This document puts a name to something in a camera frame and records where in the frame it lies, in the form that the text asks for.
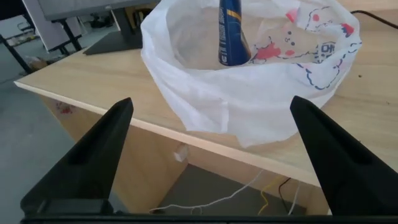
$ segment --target yellow wire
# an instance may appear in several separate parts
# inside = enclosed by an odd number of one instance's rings
[[[257,215],[260,215],[261,212],[268,206],[268,200],[267,200],[266,195],[264,194],[264,193],[265,193],[264,191],[267,190],[268,188],[272,187],[273,185],[275,185],[275,184],[277,183],[277,181],[278,181],[281,177],[282,177],[281,175],[275,177],[275,178],[271,181],[270,184],[268,184],[268,185],[266,185],[265,187],[262,188],[260,194],[261,194],[261,197],[262,197],[262,198],[264,199],[264,201],[266,202],[266,204],[265,204],[263,207],[261,207],[261,209],[259,210],[259,213],[258,213]]]

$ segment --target white plastic bag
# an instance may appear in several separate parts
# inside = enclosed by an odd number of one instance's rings
[[[335,0],[243,0],[252,59],[218,61],[218,0],[162,0],[141,25],[141,55],[189,131],[229,133],[242,146],[297,132],[295,95],[323,106],[362,42],[359,22]]]

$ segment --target gray floor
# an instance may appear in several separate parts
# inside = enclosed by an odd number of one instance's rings
[[[80,43],[89,46],[114,30],[116,28],[111,27],[90,32],[80,39]],[[22,56],[46,59],[59,54],[48,54],[41,40],[20,45],[16,50]],[[71,148],[73,141],[35,94],[16,87],[12,82],[20,78],[18,74],[23,70],[3,45],[0,45],[0,71],[0,223],[17,223],[23,217],[19,208],[21,198]],[[162,204],[208,203],[229,195],[241,186],[190,166]],[[264,215],[285,214],[279,199],[270,196],[269,201],[270,206]],[[111,202],[116,209],[125,210],[114,195]],[[229,203],[206,208],[203,213],[257,215],[262,203],[257,190],[247,189]],[[185,214],[190,211],[170,209],[167,213]],[[303,208],[298,208],[295,213],[303,213]]]

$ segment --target can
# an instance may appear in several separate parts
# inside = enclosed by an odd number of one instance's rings
[[[218,60],[226,66],[242,65],[251,58],[242,30],[241,0],[220,0]]]

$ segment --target wooden table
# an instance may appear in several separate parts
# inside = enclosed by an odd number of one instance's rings
[[[381,15],[395,19],[396,13]],[[398,170],[398,31],[366,16],[358,18],[363,47],[323,110]],[[298,134],[283,142],[243,149],[234,136],[186,131],[160,94],[139,50],[89,57],[78,52],[16,85],[42,96],[74,139],[115,102],[132,98],[133,119],[114,181],[115,191],[132,212],[156,207],[187,163],[242,183],[264,169],[252,186],[256,189],[279,174],[291,177],[295,180],[285,186],[286,200],[292,201],[301,181],[298,204],[307,207],[308,213],[327,210],[322,192],[314,187],[319,183]],[[183,143],[189,156],[177,162],[173,152]],[[267,192],[278,195],[277,187]]]

